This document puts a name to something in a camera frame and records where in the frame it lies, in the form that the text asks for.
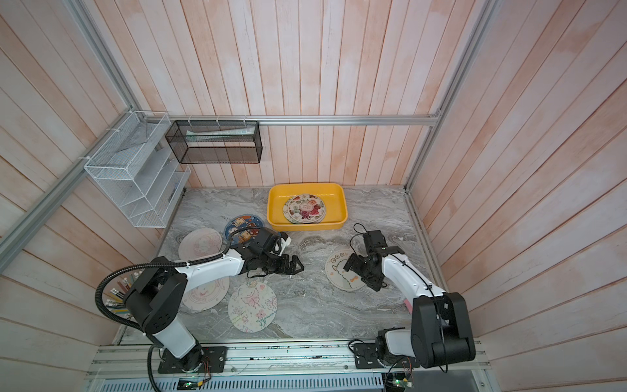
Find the alpaca cartoon coaster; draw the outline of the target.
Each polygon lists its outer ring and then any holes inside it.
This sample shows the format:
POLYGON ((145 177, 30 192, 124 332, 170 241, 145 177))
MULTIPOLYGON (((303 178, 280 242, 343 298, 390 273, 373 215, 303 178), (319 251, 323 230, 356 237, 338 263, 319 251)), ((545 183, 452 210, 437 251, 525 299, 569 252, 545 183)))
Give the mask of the alpaca cartoon coaster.
POLYGON ((329 282, 346 292, 355 292, 366 286, 354 271, 345 270, 346 262, 353 253, 350 247, 336 248, 325 263, 325 274, 329 282))

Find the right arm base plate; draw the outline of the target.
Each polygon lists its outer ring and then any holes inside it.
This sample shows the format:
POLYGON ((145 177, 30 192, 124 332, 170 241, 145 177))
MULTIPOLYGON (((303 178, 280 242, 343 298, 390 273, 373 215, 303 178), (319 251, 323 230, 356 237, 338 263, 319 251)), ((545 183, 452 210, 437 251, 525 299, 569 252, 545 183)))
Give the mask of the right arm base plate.
POLYGON ((354 365, 357 369, 419 367, 415 358, 390 354, 378 343, 366 343, 356 339, 349 342, 348 348, 354 356, 354 365))

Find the yellow plastic storage box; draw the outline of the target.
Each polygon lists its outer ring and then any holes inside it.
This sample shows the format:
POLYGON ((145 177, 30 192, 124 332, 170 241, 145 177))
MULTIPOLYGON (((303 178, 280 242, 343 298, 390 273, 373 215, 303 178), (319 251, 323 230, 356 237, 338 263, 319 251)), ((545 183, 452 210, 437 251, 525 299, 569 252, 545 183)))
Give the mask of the yellow plastic storage box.
POLYGON ((335 183, 301 183, 277 185, 270 189, 267 221, 276 231, 339 230, 348 220, 348 207, 343 188, 335 183), (326 215, 320 223, 297 225, 283 215, 285 203, 298 194, 313 194, 324 202, 326 215))

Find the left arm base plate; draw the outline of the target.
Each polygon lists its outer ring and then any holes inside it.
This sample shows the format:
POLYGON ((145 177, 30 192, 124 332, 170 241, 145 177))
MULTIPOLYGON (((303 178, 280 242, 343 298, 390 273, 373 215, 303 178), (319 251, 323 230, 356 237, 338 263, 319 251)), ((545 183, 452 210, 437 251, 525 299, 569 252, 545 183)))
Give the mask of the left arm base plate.
POLYGON ((221 373, 225 368, 227 351, 227 346, 196 346, 178 359, 168 349, 161 349, 158 373, 221 373))

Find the red roses floral coaster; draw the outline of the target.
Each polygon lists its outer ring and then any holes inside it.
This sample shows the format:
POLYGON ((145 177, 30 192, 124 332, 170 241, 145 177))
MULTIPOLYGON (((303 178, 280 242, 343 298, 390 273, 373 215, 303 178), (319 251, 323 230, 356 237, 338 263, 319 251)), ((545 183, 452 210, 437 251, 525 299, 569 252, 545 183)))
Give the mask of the red roses floral coaster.
POLYGON ((299 194, 290 198, 290 213, 297 224, 318 224, 326 217, 327 209, 323 200, 313 194, 299 194))

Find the green flowers pattern coaster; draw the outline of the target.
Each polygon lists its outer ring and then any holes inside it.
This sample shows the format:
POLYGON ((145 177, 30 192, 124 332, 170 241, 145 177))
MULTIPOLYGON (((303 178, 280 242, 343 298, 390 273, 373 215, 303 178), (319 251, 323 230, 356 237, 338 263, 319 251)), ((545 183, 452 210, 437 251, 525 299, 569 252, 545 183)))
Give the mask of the green flowers pattern coaster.
POLYGON ((292 223, 292 224, 297 224, 297 221, 295 221, 292 217, 292 214, 290 213, 290 209, 289 209, 289 205, 291 203, 291 199, 287 200, 287 202, 285 202, 284 206, 282 207, 282 213, 283 216, 285 217, 285 219, 292 223))

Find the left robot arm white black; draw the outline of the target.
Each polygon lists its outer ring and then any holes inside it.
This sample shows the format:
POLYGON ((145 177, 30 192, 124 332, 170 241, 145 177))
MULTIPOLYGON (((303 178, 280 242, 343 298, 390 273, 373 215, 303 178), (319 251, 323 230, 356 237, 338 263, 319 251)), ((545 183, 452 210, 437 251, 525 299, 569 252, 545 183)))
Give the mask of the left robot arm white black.
POLYGON ((172 262, 158 257, 150 263, 125 267, 106 276, 96 288, 96 308, 106 318, 144 333, 183 372, 194 372, 201 367, 204 352, 178 316, 183 297, 196 287, 217 279, 258 269, 264 276, 295 275, 305 267, 298 256, 245 246, 196 261, 172 262), (109 310, 103 294, 112 280, 136 270, 141 274, 122 299, 132 316, 132 319, 126 319, 109 310))

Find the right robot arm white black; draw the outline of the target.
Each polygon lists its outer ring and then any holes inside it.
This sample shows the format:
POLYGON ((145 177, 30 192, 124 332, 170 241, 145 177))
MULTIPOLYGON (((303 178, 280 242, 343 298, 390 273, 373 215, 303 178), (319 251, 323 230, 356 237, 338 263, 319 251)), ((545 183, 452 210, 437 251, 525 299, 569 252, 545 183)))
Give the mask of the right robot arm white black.
POLYGON ((372 248, 367 256, 351 254, 345 270, 353 271, 375 291, 389 280, 411 305, 411 326, 381 330, 375 344, 385 366, 405 358, 421 367, 470 362, 476 348, 464 297, 447 292, 424 276, 400 248, 372 248))

